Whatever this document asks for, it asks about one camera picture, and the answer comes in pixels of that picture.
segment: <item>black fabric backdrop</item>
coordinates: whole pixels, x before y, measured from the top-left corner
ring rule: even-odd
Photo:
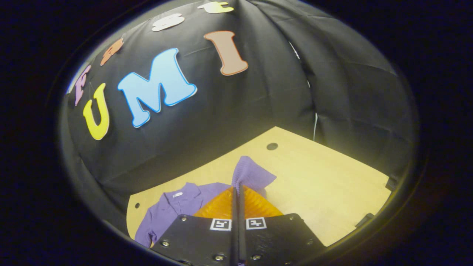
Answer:
[[[66,96],[73,144],[65,153],[75,154],[68,160],[78,171],[72,178],[86,178],[100,198],[108,195],[118,208],[104,211],[110,204],[100,201],[93,206],[96,215],[123,231],[129,195],[185,174],[273,126],[312,138],[315,112],[317,142],[396,180],[403,176],[415,154],[417,115],[406,82],[373,45],[297,1],[229,1],[235,10],[222,14],[197,9],[203,3],[170,10],[124,32],[123,47],[104,66],[105,50],[90,63],[78,106],[75,89]],[[151,31],[156,20],[174,13],[185,21]],[[218,53],[203,38],[217,30],[235,33],[236,47],[249,64],[246,71],[220,73]],[[159,113],[150,110],[151,119],[134,128],[117,84],[130,72],[148,78],[152,59],[174,47],[183,74],[198,91],[175,106],[162,104]],[[96,141],[82,110],[103,82],[110,128]],[[96,104],[92,112],[100,117]]]

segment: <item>blue letter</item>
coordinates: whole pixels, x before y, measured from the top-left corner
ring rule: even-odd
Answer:
[[[149,80],[132,72],[118,83],[118,89],[123,91],[133,115],[134,127],[142,126],[151,117],[149,111],[143,110],[140,101],[156,113],[161,110],[161,86],[165,92],[164,104],[167,106],[173,106],[197,92],[197,87],[187,82],[181,72],[176,60],[178,52],[177,48],[171,48],[158,54],[151,63]]]

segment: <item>foam letter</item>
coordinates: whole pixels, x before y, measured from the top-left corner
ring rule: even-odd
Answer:
[[[94,92],[94,98],[97,100],[98,111],[100,112],[100,124],[97,125],[92,115],[92,100],[89,100],[84,107],[83,115],[86,118],[87,127],[90,135],[96,140],[101,140],[107,134],[110,125],[107,103],[104,95],[105,83],[102,83]]]
[[[89,70],[90,70],[90,65],[86,67],[84,72],[82,72],[82,74],[79,76],[79,78],[76,81],[76,106],[77,106],[77,103],[79,103],[79,100],[82,97],[82,94],[84,94],[82,87],[85,86],[86,84],[86,78],[87,78],[86,73],[88,73]]]
[[[224,8],[222,5],[228,5],[227,2],[210,2],[205,5],[197,7],[198,9],[204,8],[207,13],[218,14],[233,11],[233,8]]]
[[[102,55],[103,58],[100,62],[100,65],[103,66],[108,61],[108,59],[110,59],[110,57],[114,55],[122,46],[123,38],[116,41],[114,44],[112,44],[112,46],[107,49],[107,51],[105,51],[104,55]]]
[[[181,14],[172,14],[171,16],[164,17],[155,23],[153,23],[152,30],[153,31],[160,31],[172,26],[176,26],[184,21],[184,17],[181,17]]]
[[[118,89],[123,91],[133,115],[134,127],[142,126],[151,117],[149,111],[143,110],[140,101],[156,113],[161,110],[161,86],[167,106],[173,106],[197,92],[197,87],[187,82],[181,72],[176,59],[178,52],[177,48],[171,48],[158,54],[151,63],[149,80],[132,72],[118,83]]]
[[[235,75],[248,68],[248,63],[243,61],[233,42],[235,33],[231,31],[214,31],[204,35],[204,38],[211,40],[222,60],[220,72],[225,76]]]

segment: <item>purple shirt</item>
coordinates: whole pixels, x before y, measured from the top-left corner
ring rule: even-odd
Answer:
[[[264,188],[275,179],[276,176],[257,165],[250,157],[242,156],[235,167],[232,185],[239,189],[239,184],[243,184],[266,196]],[[151,242],[156,243],[178,215],[193,215],[229,187],[222,183],[202,186],[186,183],[179,190],[163,193],[158,203],[146,212],[136,231],[135,241],[149,248]]]

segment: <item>wooden board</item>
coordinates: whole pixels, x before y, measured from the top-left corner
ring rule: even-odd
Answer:
[[[268,150],[269,143],[277,143]],[[231,184],[241,156],[277,176],[267,186],[267,199],[284,214],[297,213],[328,246],[355,229],[368,213],[376,214],[390,195],[388,176],[337,151],[289,131],[274,127],[233,151],[185,175],[130,196],[128,233],[134,239],[147,209],[163,192],[182,188],[186,182],[198,186]]]

